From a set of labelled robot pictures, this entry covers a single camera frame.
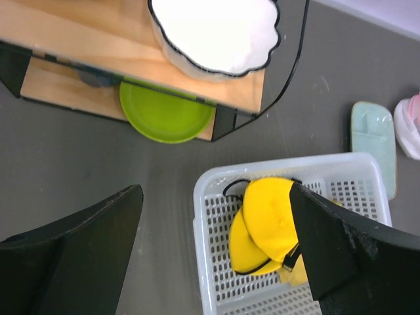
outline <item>gray table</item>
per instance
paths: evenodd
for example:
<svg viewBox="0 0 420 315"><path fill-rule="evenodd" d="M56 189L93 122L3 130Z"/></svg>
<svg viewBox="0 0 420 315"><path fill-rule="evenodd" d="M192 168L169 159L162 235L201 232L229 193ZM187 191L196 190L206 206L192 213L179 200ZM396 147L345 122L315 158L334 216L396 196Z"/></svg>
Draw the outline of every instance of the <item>gray table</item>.
<svg viewBox="0 0 420 315"><path fill-rule="evenodd" d="M283 43L268 104L289 74L303 1L280 1ZM118 315L201 314L192 220L198 177L221 165L348 150L352 105L393 109L418 91L420 42L319 3L288 91L266 116L214 143L162 145L129 125L14 99L0 86L0 239L62 218L132 183L144 209ZM420 164L398 148L395 228L420 234Z"/></svg>

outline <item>basket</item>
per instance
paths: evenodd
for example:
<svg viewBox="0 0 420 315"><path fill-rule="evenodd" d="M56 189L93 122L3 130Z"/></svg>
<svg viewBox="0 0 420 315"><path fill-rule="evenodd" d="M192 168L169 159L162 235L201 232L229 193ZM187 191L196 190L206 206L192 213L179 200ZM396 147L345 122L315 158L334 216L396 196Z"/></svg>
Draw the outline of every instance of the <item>basket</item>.
<svg viewBox="0 0 420 315"><path fill-rule="evenodd" d="M291 287L280 283L276 272L237 276L232 270L228 236L241 203L223 197L223 188L237 179L263 177L299 179L306 187L347 209L391 225L381 172L367 153L279 159L212 169L200 177L194 188L194 237L205 315L321 314L307 283ZM238 184L230 194L240 195L244 191L245 186Z"/></svg>

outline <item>green plate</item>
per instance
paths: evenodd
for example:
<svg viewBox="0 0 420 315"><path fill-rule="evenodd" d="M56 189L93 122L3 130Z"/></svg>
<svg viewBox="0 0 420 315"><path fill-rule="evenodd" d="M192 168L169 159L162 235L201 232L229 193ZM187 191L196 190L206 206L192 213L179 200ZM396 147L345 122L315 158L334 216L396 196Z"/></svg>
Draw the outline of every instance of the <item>green plate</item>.
<svg viewBox="0 0 420 315"><path fill-rule="evenodd" d="M130 124L144 136L163 143L181 143L195 138L204 131L215 112L212 106L126 82L121 83L119 99Z"/></svg>

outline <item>wooden shelf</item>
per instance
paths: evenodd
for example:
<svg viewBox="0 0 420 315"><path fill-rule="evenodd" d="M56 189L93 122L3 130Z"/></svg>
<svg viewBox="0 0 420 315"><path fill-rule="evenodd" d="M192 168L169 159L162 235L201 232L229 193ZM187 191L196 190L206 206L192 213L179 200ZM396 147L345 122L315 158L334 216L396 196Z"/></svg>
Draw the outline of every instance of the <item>wooden shelf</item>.
<svg viewBox="0 0 420 315"><path fill-rule="evenodd" d="M147 0L1 0L0 16L2 41L246 112L261 108L263 70L212 83L172 66L154 37Z"/></svg>
<svg viewBox="0 0 420 315"><path fill-rule="evenodd" d="M20 94L33 100L126 121L119 87L95 88L82 82L69 67L31 58ZM213 121L198 138L211 140Z"/></svg>

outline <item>pale green object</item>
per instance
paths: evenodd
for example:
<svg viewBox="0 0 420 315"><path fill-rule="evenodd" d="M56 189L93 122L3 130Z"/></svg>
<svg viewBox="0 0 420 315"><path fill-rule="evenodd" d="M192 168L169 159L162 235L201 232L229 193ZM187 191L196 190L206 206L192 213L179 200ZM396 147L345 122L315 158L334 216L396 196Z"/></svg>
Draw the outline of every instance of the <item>pale green object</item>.
<svg viewBox="0 0 420 315"><path fill-rule="evenodd" d="M210 123L214 107L196 102L196 98L191 95L150 84L148 86L150 88L123 82L119 88L119 99L125 116L144 136L163 143L181 143L198 136Z"/></svg>
<svg viewBox="0 0 420 315"><path fill-rule="evenodd" d="M396 195L396 148L394 122L383 106L357 102L352 109L353 152L368 152L378 162L388 200Z"/></svg>

